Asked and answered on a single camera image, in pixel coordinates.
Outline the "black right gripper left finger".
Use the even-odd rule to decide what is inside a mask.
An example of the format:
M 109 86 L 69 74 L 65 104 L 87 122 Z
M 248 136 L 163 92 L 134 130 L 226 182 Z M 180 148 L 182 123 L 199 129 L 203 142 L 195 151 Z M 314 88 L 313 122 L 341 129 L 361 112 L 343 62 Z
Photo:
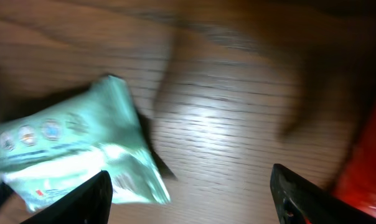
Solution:
M 107 224 L 112 195 L 104 170 L 21 224 Z

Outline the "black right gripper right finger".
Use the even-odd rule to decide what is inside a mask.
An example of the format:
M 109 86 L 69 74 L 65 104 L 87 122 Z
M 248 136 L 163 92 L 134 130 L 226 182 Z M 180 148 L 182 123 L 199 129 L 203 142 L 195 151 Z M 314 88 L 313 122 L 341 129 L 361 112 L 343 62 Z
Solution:
M 274 164 L 270 189 L 284 223 L 376 224 L 376 218 L 333 197 L 281 164 Z

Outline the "orange snack packet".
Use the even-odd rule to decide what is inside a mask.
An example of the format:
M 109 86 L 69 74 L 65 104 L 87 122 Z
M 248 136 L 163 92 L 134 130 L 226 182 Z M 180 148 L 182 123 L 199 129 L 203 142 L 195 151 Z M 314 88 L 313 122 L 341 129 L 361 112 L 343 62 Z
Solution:
M 337 181 L 334 196 L 376 218 L 376 98 Z

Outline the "mint green wipes pack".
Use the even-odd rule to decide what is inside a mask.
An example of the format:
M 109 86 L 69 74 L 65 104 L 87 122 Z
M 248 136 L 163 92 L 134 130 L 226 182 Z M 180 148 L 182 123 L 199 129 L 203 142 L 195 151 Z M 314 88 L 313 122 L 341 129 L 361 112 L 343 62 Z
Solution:
M 107 76 L 85 93 L 0 123 L 0 182 L 28 211 L 47 208 L 101 171 L 112 202 L 169 203 L 127 83 Z

